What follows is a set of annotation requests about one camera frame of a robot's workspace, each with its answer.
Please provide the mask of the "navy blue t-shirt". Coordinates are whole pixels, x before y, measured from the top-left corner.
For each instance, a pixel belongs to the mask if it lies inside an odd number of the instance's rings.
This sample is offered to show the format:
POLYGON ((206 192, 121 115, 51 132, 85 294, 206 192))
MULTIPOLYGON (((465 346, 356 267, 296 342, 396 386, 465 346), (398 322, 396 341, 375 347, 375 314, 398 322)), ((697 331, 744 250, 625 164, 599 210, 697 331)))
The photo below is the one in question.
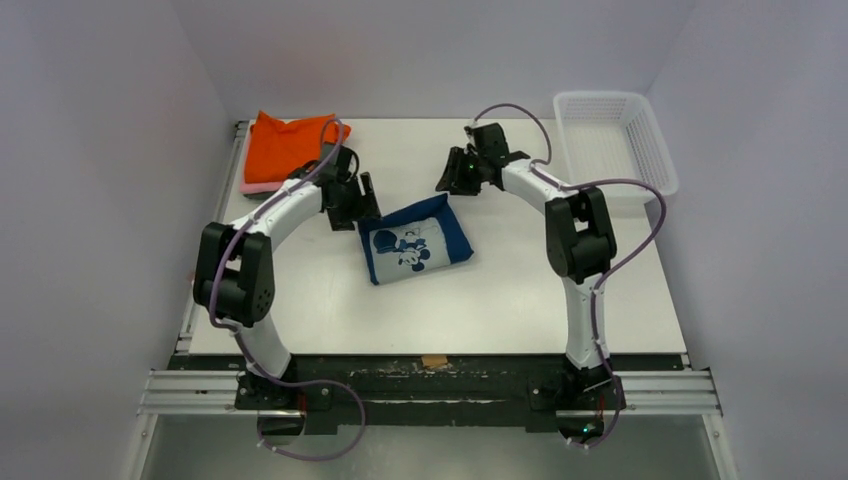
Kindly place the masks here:
POLYGON ((474 255, 445 193, 361 221, 357 231, 374 285, 416 278, 474 255))

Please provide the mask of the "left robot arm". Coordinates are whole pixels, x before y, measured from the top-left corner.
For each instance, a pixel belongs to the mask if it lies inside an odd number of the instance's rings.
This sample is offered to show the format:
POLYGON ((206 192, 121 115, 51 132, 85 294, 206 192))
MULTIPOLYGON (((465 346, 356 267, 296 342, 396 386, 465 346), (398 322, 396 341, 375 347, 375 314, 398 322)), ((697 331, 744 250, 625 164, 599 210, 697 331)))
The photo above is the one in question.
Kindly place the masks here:
POLYGON ((230 223, 211 222, 201 232, 193 300, 213 327, 227 331, 246 361, 249 381, 272 408, 284 409, 298 389, 331 390, 335 380, 301 380, 296 362, 272 319, 274 252, 302 223, 327 216, 334 231, 381 216, 369 173, 359 155, 325 143, 319 159, 298 167, 281 187, 248 214, 230 223))

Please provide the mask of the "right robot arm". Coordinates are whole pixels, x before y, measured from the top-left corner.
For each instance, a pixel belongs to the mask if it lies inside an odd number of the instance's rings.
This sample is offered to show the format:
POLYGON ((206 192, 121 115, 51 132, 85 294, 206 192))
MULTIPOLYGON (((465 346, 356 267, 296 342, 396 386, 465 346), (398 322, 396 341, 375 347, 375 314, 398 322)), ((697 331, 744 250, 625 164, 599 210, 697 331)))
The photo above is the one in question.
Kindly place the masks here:
POLYGON ((561 381, 564 399, 584 407, 612 380, 605 339, 604 283, 617 254, 607 202, 597 187, 577 189, 510 149, 498 123, 469 125, 468 143, 449 151, 439 192, 476 196, 484 184, 510 193, 544 217, 546 256, 566 299, 567 344, 561 381))

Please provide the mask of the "pink folded t-shirt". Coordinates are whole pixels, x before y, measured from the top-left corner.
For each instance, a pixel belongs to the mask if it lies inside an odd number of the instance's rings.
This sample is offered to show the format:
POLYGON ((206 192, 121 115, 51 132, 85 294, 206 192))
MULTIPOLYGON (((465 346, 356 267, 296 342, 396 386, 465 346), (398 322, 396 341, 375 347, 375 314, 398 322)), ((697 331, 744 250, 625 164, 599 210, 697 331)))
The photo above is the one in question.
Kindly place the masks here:
POLYGON ((249 183, 243 181, 239 186, 239 192, 243 196, 262 196, 277 192, 283 186, 282 182, 259 182, 249 183))

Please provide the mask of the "orange folded t-shirt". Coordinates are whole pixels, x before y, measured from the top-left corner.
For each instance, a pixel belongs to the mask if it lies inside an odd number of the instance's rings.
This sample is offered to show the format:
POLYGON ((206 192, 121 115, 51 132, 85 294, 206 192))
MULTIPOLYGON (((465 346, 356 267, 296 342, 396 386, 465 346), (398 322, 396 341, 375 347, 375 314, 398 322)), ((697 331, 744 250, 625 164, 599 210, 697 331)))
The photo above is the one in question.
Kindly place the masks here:
POLYGON ((286 121, 260 110, 250 129, 243 185, 279 184, 295 169, 319 160, 324 143, 335 143, 339 135, 345 142, 352 128, 339 127, 335 118, 329 114, 286 121))

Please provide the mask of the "white plastic basket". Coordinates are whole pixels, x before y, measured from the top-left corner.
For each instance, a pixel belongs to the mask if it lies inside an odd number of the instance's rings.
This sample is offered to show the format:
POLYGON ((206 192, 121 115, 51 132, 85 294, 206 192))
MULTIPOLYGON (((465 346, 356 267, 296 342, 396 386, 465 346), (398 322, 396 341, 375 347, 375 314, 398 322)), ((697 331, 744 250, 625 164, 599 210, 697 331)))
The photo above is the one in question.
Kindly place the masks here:
POLYGON ((553 98, 562 167, 571 184, 627 178, 663 197, 679 178, 648 99, 622 91, 566 91, 553 98))

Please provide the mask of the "brown tape piece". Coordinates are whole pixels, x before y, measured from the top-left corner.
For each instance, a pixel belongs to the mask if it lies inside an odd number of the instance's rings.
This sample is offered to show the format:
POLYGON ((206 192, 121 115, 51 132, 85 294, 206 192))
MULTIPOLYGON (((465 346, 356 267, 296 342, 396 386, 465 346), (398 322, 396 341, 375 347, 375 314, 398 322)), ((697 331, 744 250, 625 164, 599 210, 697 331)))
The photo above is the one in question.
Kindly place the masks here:
POLYGON ((421 362, 425 369, 440 369, 449 365, 449 359, 446 355, 422 355, 421 362))

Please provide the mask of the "aluminium table frame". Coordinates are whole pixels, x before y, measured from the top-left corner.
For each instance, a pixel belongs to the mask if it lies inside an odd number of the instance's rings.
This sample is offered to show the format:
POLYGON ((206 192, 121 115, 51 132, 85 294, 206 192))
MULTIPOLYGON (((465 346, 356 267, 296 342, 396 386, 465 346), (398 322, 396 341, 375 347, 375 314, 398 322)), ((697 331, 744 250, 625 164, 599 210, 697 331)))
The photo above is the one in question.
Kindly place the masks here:
POLYGON ((296 168, 249 214, 202 231, 193 300, 213 327, 235 340, 241 361, 225 371, 156 373, 142 409, 150 415, 245 414, 262 448, 329 435, 342 425, 523 428, 557 433, 587 452, 624 414, 699 415, 724 479, 734 473, 721 437, 720 406, 706 371, 638 371, 612 355, 603 325, 605 285, 624 260, 603 182, 570 185, 545 164, 512 150, 501 125, 472 121, 468 142, 451 149, 432 199, 382 215, 371 176, 342 136, 323 139, 319 158, 296 168), (568 342, 556 354, 451 354, 445 366, 422 356, 294 354, 273 322, 273 255, 304 222, 325 214, 335 231, 356 231, 370 279, 468 260, 471 246, 450 196, 485 184, 512 194, 544 218, 546 256, 561 280, 568 342))

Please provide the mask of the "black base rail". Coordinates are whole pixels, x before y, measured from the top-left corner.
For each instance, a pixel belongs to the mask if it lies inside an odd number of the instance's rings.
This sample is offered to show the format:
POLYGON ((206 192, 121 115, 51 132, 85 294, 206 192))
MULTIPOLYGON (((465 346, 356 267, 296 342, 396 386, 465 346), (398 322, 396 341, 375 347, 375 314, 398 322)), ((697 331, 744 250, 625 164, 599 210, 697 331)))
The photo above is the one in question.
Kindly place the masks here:
POLYGON ((610 383, 579 386, 561 354, 450 355, 438 367, 420 356, 293 357, 286 387, 247 372, 236 355, 174 355, 178 371, 231 371, 234 407, 259 410, 274 440, 334 435, 341 426, 522 427, 574 439, 598 437, 601 413, 617 405, 610 383))

